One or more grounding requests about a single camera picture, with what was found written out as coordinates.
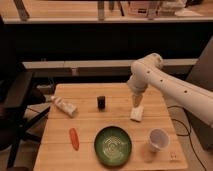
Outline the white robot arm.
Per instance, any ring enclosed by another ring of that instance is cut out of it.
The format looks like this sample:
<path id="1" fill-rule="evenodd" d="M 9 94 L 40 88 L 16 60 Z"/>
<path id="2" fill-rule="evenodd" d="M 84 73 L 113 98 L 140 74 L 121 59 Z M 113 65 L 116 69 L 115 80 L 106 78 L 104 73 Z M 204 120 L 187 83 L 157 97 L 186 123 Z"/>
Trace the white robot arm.
<path id="1" fill-rule="evenodd" d="M 213 128 L 213 92 L 180 80 L 163 72 L 163 59 L 151 53 L 131 64 L 127 85 L 132 91 L 132 102 L 138 107 L 148 85 L 174 98 L 185 109 Z"/>

